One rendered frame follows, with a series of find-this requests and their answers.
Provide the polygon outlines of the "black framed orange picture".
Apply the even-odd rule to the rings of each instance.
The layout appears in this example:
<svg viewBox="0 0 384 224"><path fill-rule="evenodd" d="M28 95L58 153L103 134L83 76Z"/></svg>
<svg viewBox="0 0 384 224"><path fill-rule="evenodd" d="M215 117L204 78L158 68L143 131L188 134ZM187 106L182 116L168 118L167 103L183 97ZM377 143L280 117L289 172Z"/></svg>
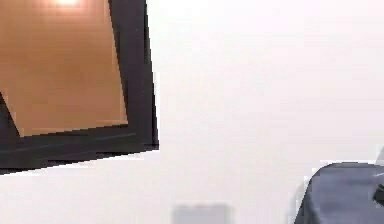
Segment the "black framed orange picture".
<svg viewBox="0 0 384 224"><path fill-rule="evenodd" d="M0 0L0 175L158 147L147 0Z"/></svg>

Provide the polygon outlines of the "grey wall socket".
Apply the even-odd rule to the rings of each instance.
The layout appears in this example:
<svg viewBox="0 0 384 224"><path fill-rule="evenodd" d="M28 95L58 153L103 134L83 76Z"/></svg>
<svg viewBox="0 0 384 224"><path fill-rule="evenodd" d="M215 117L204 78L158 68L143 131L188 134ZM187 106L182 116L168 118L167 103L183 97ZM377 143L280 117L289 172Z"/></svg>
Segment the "grey wall socket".
<svg viewBox="0 0 384 224"><path fill-rule="evenodd" d="M232 211L224 204L178 206L172 224L232 224Z"/></svg>

